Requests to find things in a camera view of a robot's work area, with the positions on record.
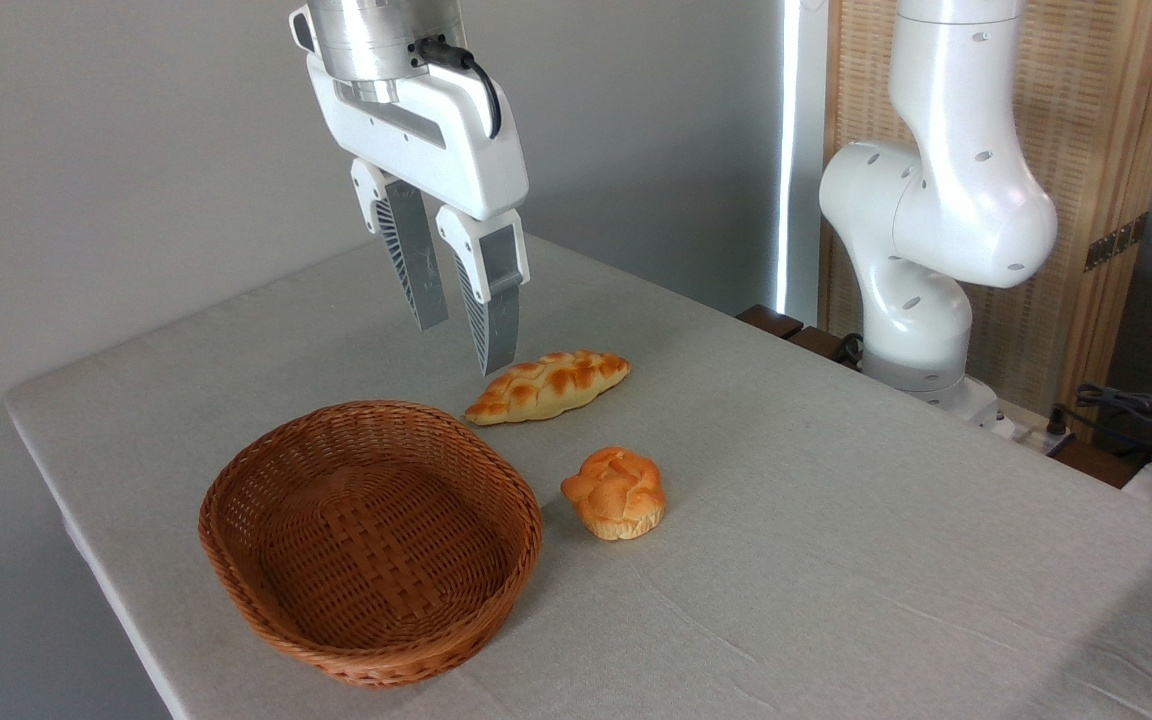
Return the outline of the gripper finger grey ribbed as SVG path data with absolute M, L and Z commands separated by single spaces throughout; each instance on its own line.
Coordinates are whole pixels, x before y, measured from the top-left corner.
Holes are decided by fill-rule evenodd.
M 498 372 L 515 361 L 518 290 L 530 281 L 521 218 L 516 210 L 508 210 L 480 222 L 457 209 L 440 209 L 435 227 L 456 255 L 483 374 Z
M 442 275 L 420 190 L 364 159 L 353 159 L 353 187 L 367 232 L 382 240 L 408 306 L 429 329 L 448 318 Z

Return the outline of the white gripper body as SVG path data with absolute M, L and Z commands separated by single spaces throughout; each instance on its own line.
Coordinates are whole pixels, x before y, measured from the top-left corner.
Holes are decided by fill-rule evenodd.
M 411 183 L 475 219 L 517 209 L 529 179 L 517 127 L 498 94 L 502 127 L 488 137 L 492 114 L 479 78 L 433 67 L 397 79 L 397 100 L 369 103 L 306 56 L 308 77 L 326 127 L 349 154 Z

